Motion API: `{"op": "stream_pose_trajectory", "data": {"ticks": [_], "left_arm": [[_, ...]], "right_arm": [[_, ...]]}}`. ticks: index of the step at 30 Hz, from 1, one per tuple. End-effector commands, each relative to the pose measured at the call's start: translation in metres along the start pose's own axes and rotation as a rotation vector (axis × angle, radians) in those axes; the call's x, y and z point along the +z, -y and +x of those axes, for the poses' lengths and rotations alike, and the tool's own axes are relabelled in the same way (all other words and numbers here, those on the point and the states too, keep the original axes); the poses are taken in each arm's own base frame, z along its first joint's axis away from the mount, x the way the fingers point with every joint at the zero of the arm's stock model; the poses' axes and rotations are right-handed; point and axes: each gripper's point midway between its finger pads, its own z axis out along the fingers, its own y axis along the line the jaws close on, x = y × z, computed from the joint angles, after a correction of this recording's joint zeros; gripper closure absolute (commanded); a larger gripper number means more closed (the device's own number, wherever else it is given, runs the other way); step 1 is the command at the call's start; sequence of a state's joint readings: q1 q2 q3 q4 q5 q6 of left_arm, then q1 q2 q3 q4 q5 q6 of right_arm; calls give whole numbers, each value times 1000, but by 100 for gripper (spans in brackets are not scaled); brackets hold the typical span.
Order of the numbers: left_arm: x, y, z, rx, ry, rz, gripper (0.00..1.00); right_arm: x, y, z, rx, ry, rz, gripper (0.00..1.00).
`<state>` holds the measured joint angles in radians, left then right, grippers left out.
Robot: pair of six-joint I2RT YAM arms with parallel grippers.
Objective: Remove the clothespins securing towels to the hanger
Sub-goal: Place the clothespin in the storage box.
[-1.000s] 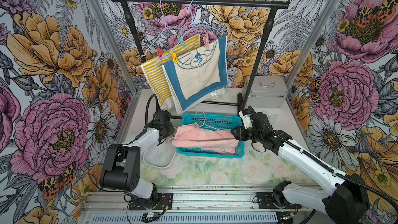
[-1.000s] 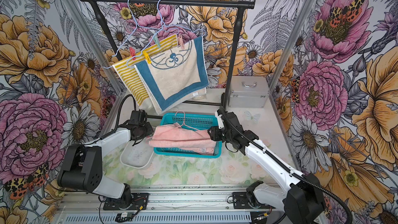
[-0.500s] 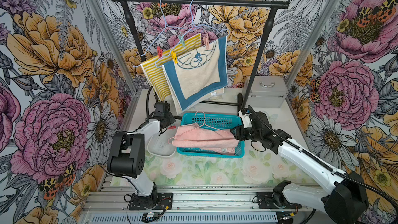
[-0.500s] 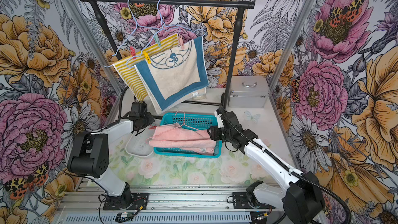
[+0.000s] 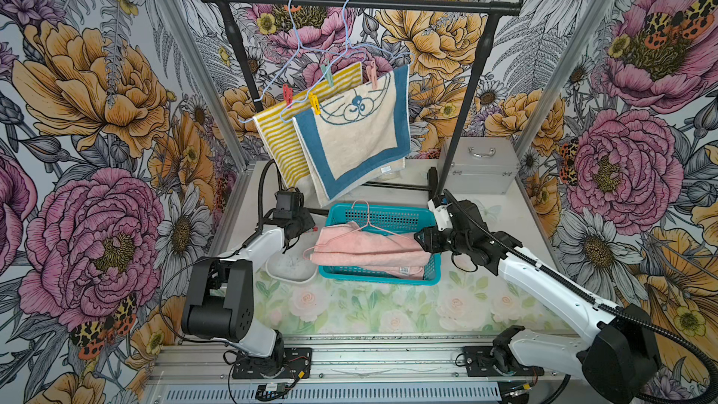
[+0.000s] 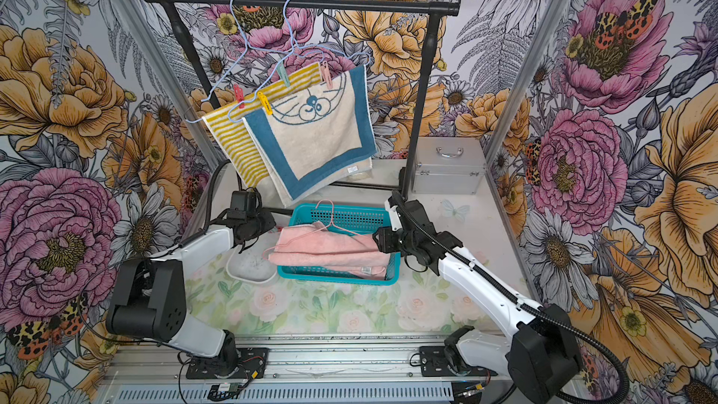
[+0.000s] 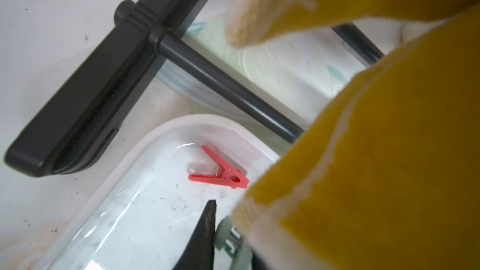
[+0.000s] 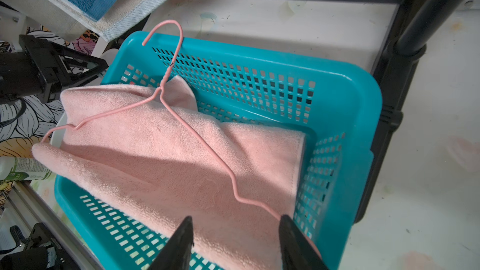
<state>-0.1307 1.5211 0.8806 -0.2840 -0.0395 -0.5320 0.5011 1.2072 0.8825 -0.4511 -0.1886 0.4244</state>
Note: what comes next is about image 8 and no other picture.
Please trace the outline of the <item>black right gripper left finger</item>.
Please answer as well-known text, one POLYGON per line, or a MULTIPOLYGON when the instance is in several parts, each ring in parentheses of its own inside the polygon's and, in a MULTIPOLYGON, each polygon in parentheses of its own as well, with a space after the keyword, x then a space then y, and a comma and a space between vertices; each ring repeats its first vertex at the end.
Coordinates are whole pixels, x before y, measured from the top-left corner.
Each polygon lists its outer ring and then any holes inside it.
POLYGON ((194 246, 193 219, 184 218, 148 270, 188 270, 194 246))

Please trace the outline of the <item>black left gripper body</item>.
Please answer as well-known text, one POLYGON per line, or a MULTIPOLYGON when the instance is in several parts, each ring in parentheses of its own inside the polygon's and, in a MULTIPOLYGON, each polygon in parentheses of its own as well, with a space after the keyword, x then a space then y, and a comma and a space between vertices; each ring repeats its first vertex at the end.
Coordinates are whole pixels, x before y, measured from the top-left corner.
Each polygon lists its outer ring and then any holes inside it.
POLYGON ((60 98, 62 46, 45 39, 21 35, 22 52, 1 54, 1 102, 35 95, 42 103, 60 98))

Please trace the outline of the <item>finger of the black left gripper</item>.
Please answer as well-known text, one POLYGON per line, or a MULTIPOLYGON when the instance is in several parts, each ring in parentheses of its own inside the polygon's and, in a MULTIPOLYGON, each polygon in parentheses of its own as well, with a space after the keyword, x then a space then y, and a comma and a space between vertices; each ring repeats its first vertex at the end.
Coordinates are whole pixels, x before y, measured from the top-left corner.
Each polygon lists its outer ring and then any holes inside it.
POLYGON ((55 71, 59 90, 86 86, 99 78, 108 68, 104 59, 52 43, 59 69, 55 71))

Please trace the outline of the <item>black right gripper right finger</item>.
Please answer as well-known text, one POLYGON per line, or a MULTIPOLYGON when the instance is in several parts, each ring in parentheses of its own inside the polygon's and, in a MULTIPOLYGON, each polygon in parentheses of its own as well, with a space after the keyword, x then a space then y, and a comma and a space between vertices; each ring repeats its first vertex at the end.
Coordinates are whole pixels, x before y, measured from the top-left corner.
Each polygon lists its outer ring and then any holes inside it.
POLYGON ((328 270, 310 239, 304 237, 288 215, 281 216, 278 231, 284 270, 328 270))

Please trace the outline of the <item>pink wire hanger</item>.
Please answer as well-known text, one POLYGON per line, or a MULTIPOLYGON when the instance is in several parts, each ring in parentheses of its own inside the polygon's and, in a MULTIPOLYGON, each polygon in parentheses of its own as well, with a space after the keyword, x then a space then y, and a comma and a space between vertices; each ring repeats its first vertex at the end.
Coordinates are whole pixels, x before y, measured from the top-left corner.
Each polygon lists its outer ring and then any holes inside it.
POLYGON ((162 28, 163 26, 166 26, 166 25, 175 25, 178 28, 178 30, 179 30, 179 41, 177 43, 177 46, 176 46, 175 52, 173 54, 173 57, 171 59, 171 62, 169 63, 169 66, 167 67, 165 75, 162 77, 162 80, 161 80, 159 86, 154 90, 153 94, 150 97, 147 97, 146 99, 144 99, 142 101, 139 101, 139 102, 136 102, 136 103, 124 106, 124 107, 119 107, 119 108, 111 110, 111 111, 106 111, 106 112, 102 112, 102 113, 99 113, 99 114, 95 114, 94 116, 87 117, 76 125, 65 124, 63 126, 56 126, 52 129, 50 129, 49 131, 47 131, 47 133, 42 137, 41 142, 42 143, 47 143, 49 137, 51 135, 53 135, 53 133, 56 132, 56 131, 59 131, 59 130, 77 131, 91 121, 101 119, 101 118, 105 118, 105 117, 115 115, 115 114, 118 114, 118 113, 122 113, 124 111, 132 110, 132 109, 137 108, 141 105, 145 105, 147 103, 150 103, 151 101, 154 101, 156 98, 159 98, 160 102, 167 109, 167 111, 181 125, 183 125, 184 128, 186 128, 200 142, 201 145, 204 146, 204 148, 212 156, 212 158, 214 158, 222 166, 222 168, 227 172, 227 174, 229 175, 229 177, 231 179, 232 190, 233 190, 233 195, 234 195, 235 199, 242 204, 262 208, 263 210, 268 212, 272 217, 274 217, 274 219, 280 221, 281 220, 280 213, 275 211, 272 207, 268 206, 266 203, 261 202, 261 201, 256 201, 256 200, 253 200, 253 199, 248 199, 248 198, 242 197, 239 194, 238 181, 237 181, 237 177, 236 177, 234 171, 225 163, 225 161, 217 154, 217 152, 201 137, 201 135, 193 127, 191 127, 180 115, 178 115, 172 109, 172 107, 166 102, 166 100, 165 100, 165 94, 166 94, 165 85, 166 85, 166 82, 168 81, 168 79, 170 77, 170 74, 171 74, 171 72, 174 68, 176 60, 177 60, 178 55, 180 53, 180 49, 182 47, 183 40, 184 40, 184 31, 183 31, 182 26, 180 25, 179 22, 177 22, 175 20, 172 20, 172 19, 169 19, 169 20, 162 21, 159 24, 157 24, 149 32, 149 34, 145 37, 144 41, 142 42, 142 45, 146 46, 147 43, 149 42, 149 40, 156 33, 156 31, 158 29, 162 28))

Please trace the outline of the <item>pink towel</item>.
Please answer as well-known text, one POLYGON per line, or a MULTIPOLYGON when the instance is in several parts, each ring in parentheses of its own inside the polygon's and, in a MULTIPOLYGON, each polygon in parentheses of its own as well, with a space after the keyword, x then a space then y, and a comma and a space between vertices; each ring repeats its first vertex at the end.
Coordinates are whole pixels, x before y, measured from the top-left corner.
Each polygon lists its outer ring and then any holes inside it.
MULTIPOLYGON (((165 100, 234 171, 239 194, 281 215, 295 210, 305 150, 303 132, 200 113, 193 92, 176 76, 165 100)), ((128 84, 72 88, 62 93, 67 119, 142 101, 153 89, 128 84)), ((57 175, 171 236, 193 218, 196 251, 226 270, 281 268, 279 222, 264 209, 238 202, 231 179, 203 145, 160 101, 152 101, 65 130, 61 147, 39 143, 33 156, 57 175)))

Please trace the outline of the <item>teal plastic basket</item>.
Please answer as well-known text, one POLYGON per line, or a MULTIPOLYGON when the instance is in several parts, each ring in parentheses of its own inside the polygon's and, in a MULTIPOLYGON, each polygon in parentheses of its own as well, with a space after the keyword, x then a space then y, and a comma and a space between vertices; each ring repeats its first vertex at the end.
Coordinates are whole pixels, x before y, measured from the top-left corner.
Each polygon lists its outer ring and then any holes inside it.
POLYGON ((293 221, 323 268, 337 269, 374 159, 382 106, 374 78, 345 62, 140 31, 102 82, 156 86, 172 58, 202 113, 306 134, 293 221))

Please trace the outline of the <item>black clothes rack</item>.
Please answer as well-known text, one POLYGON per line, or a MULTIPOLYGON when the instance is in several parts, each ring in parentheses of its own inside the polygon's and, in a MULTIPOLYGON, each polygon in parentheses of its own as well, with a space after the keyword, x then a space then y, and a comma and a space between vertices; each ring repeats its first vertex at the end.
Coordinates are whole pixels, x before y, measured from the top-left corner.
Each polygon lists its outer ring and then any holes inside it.
POLYGON ((357 210, 360 222, 370 202, 374 185, 394 132, 403 120, 402 108, 426 43, 464 0, 311 0, 348 3, 396 4, 386 41, 373 67, 381 88, 383 106, 372 142, 374 160, 357 210))

